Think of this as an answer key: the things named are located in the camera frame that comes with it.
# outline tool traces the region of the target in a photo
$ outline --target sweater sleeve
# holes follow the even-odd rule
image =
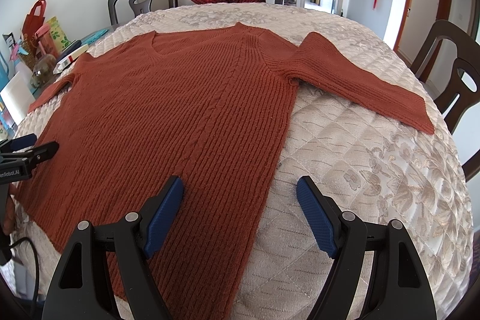
[[[422,97],[357,67],[318,33],[309,33],[292,56],[268,63],[288,80],[304,80],[422,132],[434,133]]]
[[[70,74],[66,75],[61,80],[59,80],[58,82],[55,82],[54,84],[45,88],[45,90],[39,96],[39,98],[28,107],[28,112],[30,113],[33,110],[37,109],[38,107],[47,103],[55,95],[57,95],[59,91],[62,88],[64,88],[67,84],[73,83],[74,79],[75,79],[75,72],[71,72]]]
[[[140,40],[142,37],[145,38],[145,36],[150,35],[152,38],[155,35],[154,31],[149,32],[140,36],[134,36],[128,41],[125,41],[124,43],[116,46],[113,49],[110,49],[109,51],[105,52],[104,55],[107,55],[109,57],[115,57],[121,55],[129,46],[134,45],[138,40]],[[48,86],[45,88],[45,90],[42,92],[40,97],[33,102],[29,107],[28,107],[28,112],[32,112],[33,110],[37,109],[38,107],[44,105],[47,103],[49,100],[51,100],[55,95],[57,95],[62,88],[64,88],[67,84],[71,83],[74,84],[76,79],[86,70],[90,69],[91,67],[95,67],[95,62],[97,62],[100,57],[93,57],[90,55],[88,52],[81,54],[78,59],[75,61],[75,69],[62,79],[60,79],[58,82]]]

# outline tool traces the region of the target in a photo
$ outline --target orange knit sweater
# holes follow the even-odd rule
[[[16,198],[62,251],[76,224],[137,211],[170,175],[185,195],[150,262],[175,320],[226,319],[250,254],[301,78],[433,133],[421,97],[382,82],[317,33],[297,48],[234,27],[134,37],[82,55],[35,108],[73,88],[38,144],[55,157]],[[118,271],[112,285],[123,295]]]

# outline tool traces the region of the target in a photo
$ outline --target floor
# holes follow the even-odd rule
[[[305,8],[306,9],[323,11],[323,12],[326,12],[328,14],[330,14],[330,12],[332,11],[331,9],[329,9],[327,7],[318,6],[316,3],[310,2],[310,0],[305,0]]]
[[[473,264],[470,271],[470,284],[474,283],[475,279],[480,274],[480,232],[475,232],[473,236]]]
[[[428,95],[430,95],[430,98],[432,98],[433,100],[435,98],[437,98],[437,95],[438,94],[435,94],[435,92],[430,88],[430,86],[426,83],[423,83],[423,82],[420,82],[423,86],[423,88],[425,89],[425,91],[427,92]]]

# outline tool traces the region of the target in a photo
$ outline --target white tablecloth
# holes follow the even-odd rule
[[[141,15],[89,51],[99,56],[152,30],[219,28],[238,21],[270,29],[297,45],[308,32],[321,33],[360,68],[423,97],[435,134],[423,134],[302,84],[231,319],[304,320],[320,293],[331,260],[318,250],[297,203],[295,185],[302,175],[310,175],[324,195],[364,221],[402,221],[428,275],[437,317],[445,318],[467,289],[472,263],[472,216],[464,174],[452,136],[434,102],[371,30],[339,16],[296,7],[213,4]],[[18,135],[39,135],[66,91],[29,114]],[[46,291],[59,254],[19,205],[17,215],[15,236],[28,235],[35,242],[40,254],[40,286]],[[32,270],[30,250],[22,247],[20,257]],[[371,261],[367,254],[350,311],[352,319],[363,305]],[[126,303],[118,302],[121,314],[131,316]]]

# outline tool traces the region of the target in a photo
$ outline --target cable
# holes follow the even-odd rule
[[[35,310],[37,309],[37,298],[38,298],[38,285],[40,283],[40,269],[38,266],[38,253],[37,249],[35,248],[35,244],[33,244],[33,241],[30,238],[21,238],[18,239],[15,243],[10,244],[9,246],[6,246],[4,248],[8,248],[11,250],[12,248],[16,247],[17,245],[23,243],[24,241],[30,243],[32,246],[32,251],[33,251],[33,257],[35,260],[35,286],[33,290],[33,297],[32,297],[32,305],[30,307],[30,317],[33,319],[35,316]]]

